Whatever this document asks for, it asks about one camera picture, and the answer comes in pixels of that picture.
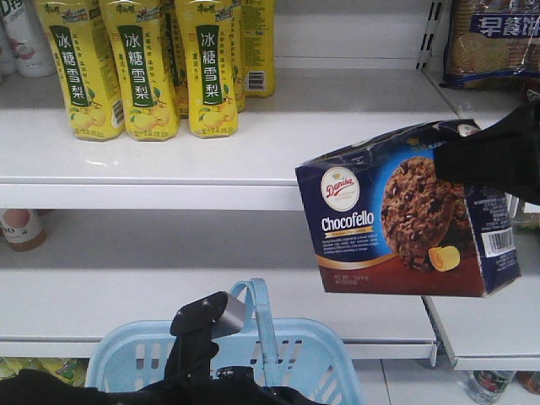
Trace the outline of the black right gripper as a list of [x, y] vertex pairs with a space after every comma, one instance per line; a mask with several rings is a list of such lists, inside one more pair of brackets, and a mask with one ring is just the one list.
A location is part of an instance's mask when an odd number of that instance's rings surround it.
[[539, 202], [539, 102], [530, 101], [479, 132], [434, 151], [438, 178], [488, 186]]

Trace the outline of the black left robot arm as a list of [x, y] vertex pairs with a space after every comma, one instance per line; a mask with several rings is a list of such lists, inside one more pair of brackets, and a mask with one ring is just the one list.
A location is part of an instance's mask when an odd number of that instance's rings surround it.
[[308, 404], [310, 399], [286, 386], [259, 386], [245, 366], [210, 375], [210, 361], [219, 352], [218, 335], [238, 332], [244, 305], [216, 292], [178, 310], [170, 332], [175, 343], [162, 380], [138, 391], [104, 392], [76, 387], [40, 370], [22, 369], [1, 382], [3, 404]]

